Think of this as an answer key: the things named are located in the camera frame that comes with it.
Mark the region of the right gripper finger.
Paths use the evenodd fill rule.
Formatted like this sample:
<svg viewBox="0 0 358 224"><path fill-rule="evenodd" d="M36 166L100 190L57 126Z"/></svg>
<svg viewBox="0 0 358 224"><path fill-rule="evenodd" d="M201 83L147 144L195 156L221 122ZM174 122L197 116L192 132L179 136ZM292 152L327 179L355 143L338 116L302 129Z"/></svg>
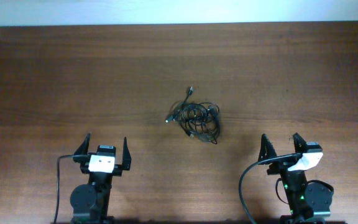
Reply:
<svg viewBox="0 0 358 224"><path fill-rule="evenodd" d="M277 158L275 149L266 134L261 136L260 152L258 157L258 165L266 165L273 162Z"/></svg>
<svg viewBox="0 0 358 224"><path fill-rule="evenodd" d="M296 153L305 153L307 151L306 141L298 133L293 135L293 143Z"/></svg>

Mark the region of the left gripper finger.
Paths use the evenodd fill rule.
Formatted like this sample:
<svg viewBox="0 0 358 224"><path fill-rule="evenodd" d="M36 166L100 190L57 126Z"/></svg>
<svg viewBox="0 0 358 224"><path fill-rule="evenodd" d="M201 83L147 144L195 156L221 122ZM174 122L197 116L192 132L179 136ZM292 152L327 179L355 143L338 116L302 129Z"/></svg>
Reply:
<svg viewBox="0 0 358 224"><path fill-rule="evenodd" d="M122 169L130 170L131 162L132 162L132 157L131 157L131 154L129 152L129 148L127 145L127 138L125 137L124 143L123 143L123 152L122 152Z"/></svg>
<svg viewBox="0 0 358 224"><path fill-rule="evenodd" d="M78 149L73 153L74 162L83 162L88 157L88 148L90 144L91 133L88 133L85 140L81 143Z"/></svg>

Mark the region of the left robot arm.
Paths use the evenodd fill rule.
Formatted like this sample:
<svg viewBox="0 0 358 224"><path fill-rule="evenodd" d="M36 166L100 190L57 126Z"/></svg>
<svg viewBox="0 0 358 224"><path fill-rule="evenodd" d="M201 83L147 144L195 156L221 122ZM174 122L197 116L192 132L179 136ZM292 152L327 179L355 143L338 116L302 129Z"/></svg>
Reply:
<svg viewBox="0 0 358 224"><path fill-rule="evenodd" d="M70 195L73 208L71 223L112 224L114 217L108 215L112 178L120 177L131 168L131 154L124 138L122 162L116 163L116 147L99 145L96 152L89 152L90 134L73 154L73 161L79 163L82 174L88 182L77 186Z"/></svg>

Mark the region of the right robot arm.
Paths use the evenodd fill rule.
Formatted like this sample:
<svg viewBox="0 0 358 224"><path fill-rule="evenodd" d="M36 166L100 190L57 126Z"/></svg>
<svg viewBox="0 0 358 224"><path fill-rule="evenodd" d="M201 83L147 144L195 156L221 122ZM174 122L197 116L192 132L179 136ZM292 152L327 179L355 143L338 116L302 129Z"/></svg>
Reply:
<svg viewBox="0 0 358 224"><path fill-rule="evenodd" d="M261 137L258 165L268 165L268 175L279 175L290 208L290 215L280 223L324 223L331 215L334 188L320 180L307 180L305 171L317 166L323 149L317 142L307 142L298 133L293 135L295 152L278 156L266 134Z"/></svg>

